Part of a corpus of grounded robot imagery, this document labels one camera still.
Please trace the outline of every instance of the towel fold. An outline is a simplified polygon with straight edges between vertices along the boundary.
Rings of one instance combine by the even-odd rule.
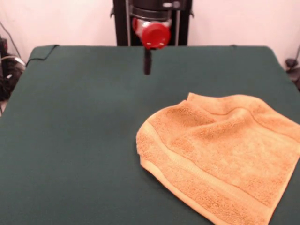
[[[136,136],[142,167],[218,225],[265,225],[300,155],[300,125],[250,96],[187,100]]]

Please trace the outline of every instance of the table surface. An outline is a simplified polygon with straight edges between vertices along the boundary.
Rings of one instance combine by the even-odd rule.
[[[0,224],[210,224],[139,165],[135,135],[189,92],[246,94],[300,123],[300,94],[267,47],[44,46],[0,119]],[[300,167],[271,225],[300,221]]]

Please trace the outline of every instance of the vertical rod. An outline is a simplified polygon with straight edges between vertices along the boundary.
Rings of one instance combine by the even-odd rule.
[[[180,28],[180,11],[176,11],[176,36],[175,36],[175,46],[179,43],[179,28]]]
[[[129,0],[126,0],[126,23],[127,23],[127,42],[128,46],[131,46],[131,33],[130,33],[130,11],[129,11]]]

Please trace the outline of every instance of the cable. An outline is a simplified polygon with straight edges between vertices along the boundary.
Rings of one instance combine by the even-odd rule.
[[[13,46],[14,46],[16,52],[18,53],[19,58],[21,58],[21,55],[20,55],[20,53],[19,53],[19,50],[18,50],[17,46],[16,46],[15,43],[14,43],[13,38],[11,37],[10,33],[8,32],[8,30],[4,27],[3,23],[1,22],[1,20],[0,20],[0,26],[3,28],[3,30],[4,30],[4,31],[7,33],[7,35],[9,36],[11,42],[13,43]]]
[[[297,51],[297,54],[296,54],[296,57],[295,57],[295,61],[294,61],[294,65],[292,66],[292,68],[296,66],[297,59],[299,58],[299,54],[300,54],[300,45],[298,47],[298,51]]]

